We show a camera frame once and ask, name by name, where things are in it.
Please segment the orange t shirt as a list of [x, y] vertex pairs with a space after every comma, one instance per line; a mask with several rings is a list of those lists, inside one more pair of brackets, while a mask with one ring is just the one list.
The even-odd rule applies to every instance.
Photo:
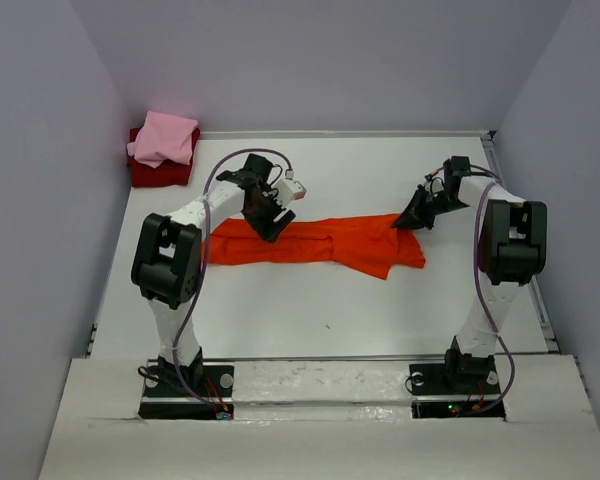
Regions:
[[412, 231], [392, 226], [395, 214], [294, 221], [273, 243], [262, 240], [242, 219], [224, 221], [211, 236], [210, 262], [335, 262], [386, 280], [394, 266], [422, 269], [426, 258]]

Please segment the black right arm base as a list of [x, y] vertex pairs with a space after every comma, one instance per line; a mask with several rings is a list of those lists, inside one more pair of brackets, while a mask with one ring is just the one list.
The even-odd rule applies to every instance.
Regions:
[[485, 381], [472, 385], [452, 384], [445, 377], [445, 367], [441, 363], [410, 365], [405, 389], [412, 398], [414, 419], [506, 418], [502, 403], [483, 411], [499, 398], [498, 385]]

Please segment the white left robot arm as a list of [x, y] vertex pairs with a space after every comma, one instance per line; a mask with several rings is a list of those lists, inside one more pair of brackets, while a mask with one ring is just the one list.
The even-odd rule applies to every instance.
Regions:
[[237, 170], [225, 167], [234, 153], [222, 158], [193, 201], [167, 215], [148, 215], [132, 262], [131, 281], [153, 312], [160, 341], [156, 371], [139, 371], [193, 398], [199, 396], [204, 366], [191, 317], [211, 260], [213, 232], [241, 215], [261, 240], [273, 243], [295, 218], [290, 203], [306, 194], [288, 158], [276, 165], [267, 148], [242, 153], [246, 160]]

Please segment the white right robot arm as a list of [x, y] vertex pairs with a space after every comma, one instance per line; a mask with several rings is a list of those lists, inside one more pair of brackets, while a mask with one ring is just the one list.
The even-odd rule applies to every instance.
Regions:
[[547, 207], [509, 193], [490, 170], [452, 156], [426, 176], [393, 225], [430, 230], [435, 219], [464, 208], [475, 212], [472, 273], [475, 300], [441, 363], [415, 364], [406, 382], [415, 396], [499, 390], [495, 354], [509, 309], [546, 264]]

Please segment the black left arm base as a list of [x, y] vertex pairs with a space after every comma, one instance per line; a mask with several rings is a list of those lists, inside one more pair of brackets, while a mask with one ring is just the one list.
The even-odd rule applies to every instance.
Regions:
[[143, 378], [138, 414], [145, 420], [224, 421], [234, 418], [235, 366], [211, 362], [204, 366], [201, 380], [186, 390], [177, 376], [159, 372], [153, 361], [137, 369]]

